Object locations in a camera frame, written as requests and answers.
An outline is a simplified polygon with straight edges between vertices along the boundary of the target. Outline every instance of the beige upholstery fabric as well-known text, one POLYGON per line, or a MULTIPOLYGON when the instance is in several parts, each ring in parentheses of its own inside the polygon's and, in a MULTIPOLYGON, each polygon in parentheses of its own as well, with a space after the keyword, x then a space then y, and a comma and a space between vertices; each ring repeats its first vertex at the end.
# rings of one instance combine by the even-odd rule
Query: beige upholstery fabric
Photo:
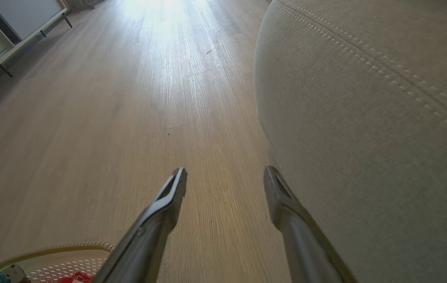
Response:
POLYGON ((447 0, 273 0, 259 119, 362 283, 447 282, 447 0))

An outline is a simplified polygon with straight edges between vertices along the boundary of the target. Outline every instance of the dark metal leg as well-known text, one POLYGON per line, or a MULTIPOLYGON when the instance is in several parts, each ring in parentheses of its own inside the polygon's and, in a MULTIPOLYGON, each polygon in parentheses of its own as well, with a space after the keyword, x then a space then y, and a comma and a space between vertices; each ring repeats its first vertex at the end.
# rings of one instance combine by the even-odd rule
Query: dark metal leg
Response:
POLYGON ((68 20, 68 18, 66 17, 65 13, 63 13, 63 18, 65 18, 65 21, 67 21, 67 24, 72 28, 70 21, 68 20))
POLYGON ((13 77, 13 75, 9 72, 9 70, 7 70, 2 64, 0 64, 0 68, 9 76, 9 77, 13 77))

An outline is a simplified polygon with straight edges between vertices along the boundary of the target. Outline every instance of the floor plank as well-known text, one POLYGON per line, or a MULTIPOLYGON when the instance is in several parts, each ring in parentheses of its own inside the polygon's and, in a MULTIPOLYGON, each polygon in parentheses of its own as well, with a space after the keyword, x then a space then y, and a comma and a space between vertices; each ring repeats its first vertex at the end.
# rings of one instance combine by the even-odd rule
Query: floor plank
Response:
POLYGON ((256 119, 262 0, 105 0, 0 78, 0 260, 117 243, 176 167, 188 171, 159 282, 289 281, 256 119))

